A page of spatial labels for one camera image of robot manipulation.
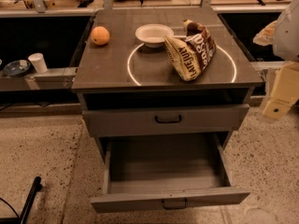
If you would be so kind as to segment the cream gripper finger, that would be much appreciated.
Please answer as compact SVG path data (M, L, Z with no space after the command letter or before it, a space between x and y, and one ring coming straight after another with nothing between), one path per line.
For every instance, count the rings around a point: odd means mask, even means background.
M256 36L254 36L253 43L259 46L272 45L276 24L276 21L272 21L266 25Z
M281 119L299 100L299 62L285 62L274 75L262 111L262 117L270 121Z

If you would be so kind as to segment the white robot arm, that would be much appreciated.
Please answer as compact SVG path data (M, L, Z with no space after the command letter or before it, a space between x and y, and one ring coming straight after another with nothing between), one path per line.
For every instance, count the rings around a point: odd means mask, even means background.
M263 101L263 119L277 121L299 100L299 0L292 0L276 21L254 36L253 42L271 45L273 53L284 60Z

